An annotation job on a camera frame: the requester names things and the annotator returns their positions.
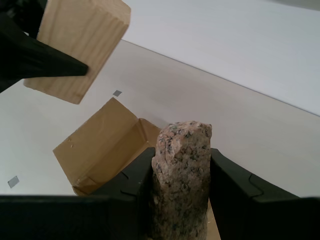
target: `granite rock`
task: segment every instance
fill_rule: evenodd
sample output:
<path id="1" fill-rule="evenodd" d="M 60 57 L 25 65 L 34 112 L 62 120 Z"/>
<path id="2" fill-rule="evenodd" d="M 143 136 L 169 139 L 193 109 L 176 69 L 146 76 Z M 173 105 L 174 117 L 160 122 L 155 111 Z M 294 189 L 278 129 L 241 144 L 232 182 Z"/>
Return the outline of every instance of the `granite rock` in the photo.
<path id="1" fill-rule="evenodd" d="M 196 121 L 161 130 L 152 159 L 149 237 L 205 240 L 212 126 Z"/>

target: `wood grain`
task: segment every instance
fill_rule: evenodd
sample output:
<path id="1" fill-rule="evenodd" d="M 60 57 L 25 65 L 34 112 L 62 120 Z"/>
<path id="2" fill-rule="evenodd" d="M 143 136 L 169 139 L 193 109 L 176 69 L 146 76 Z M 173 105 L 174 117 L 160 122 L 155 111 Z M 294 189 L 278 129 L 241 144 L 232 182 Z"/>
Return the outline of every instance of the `wood grain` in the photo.
<path id="1" fill-rule="evenodd" d="M 24 80 L 28 88 L 79 104 L 130 23 L 121 0 L 48 1 L 37 39 L 87 64 L 86 76 Z"/>

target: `white wall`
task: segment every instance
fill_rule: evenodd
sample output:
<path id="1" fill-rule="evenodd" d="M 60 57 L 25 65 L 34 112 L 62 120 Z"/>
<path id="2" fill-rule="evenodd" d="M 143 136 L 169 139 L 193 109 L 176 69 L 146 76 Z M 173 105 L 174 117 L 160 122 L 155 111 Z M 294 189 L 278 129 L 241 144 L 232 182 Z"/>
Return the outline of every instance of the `white wall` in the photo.
<path id="1" fill-rule="evenodd" d="M 124 40 L 320 115 L 318 0 L 124 1 Z"/>

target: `cardboard piece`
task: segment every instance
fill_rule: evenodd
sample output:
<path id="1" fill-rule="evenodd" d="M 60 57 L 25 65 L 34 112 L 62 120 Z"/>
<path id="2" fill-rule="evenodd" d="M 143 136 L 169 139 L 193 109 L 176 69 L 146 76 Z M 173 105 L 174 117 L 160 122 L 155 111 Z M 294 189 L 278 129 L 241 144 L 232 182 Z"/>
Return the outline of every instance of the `cardboard piece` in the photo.
<path id="1" fill-rule="evenodd" d="M 79 104 L 125 34 L 131 9 L 121 0 L 50 0 L 37 40 L 89 66 L 86 76 L 36 77 L 28 88 Z"/>
<path id="2" fill-rule="evenodd" d="M 53 153 L 77 195 L 111 180 L 146 148 L 155 147 L 160 129 L 137 118 L 111 98 Z"/>

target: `cardboard box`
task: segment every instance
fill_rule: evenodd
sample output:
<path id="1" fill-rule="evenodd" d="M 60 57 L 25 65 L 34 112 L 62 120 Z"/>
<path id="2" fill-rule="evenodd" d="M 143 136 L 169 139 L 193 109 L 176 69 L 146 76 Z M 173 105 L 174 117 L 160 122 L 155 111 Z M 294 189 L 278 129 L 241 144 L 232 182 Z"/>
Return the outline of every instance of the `cardboard box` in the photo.
<path id="1" fill-rule="evenodd" d="M 160 129 L 137 118 L 111 98 L 53 153 L 77 195 L 88 195 L 111 180 L 146 148 Z"/>

